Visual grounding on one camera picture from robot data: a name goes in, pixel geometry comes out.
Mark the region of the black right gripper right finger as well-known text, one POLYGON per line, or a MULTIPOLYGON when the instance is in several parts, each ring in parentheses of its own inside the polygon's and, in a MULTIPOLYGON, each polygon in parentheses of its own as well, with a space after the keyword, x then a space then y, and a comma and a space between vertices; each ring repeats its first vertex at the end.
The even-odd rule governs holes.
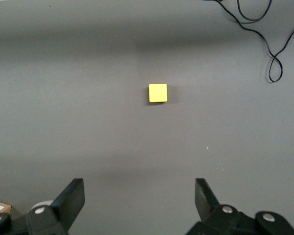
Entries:
POLYGON ((235 207, 220 204, 203 178, 195 181, 195 205, 200 221, 187 232, 189 235, 258 235, 255 219, 235 207))

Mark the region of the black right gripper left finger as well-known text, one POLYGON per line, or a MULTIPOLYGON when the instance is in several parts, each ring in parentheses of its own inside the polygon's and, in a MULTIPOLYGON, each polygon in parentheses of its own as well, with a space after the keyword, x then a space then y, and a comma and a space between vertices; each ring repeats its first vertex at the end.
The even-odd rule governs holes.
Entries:
POLYGON ((25 215, 28 233, 67 235, 84 204, 84 180, 73 179, 50 205, 38 205, 25 215))

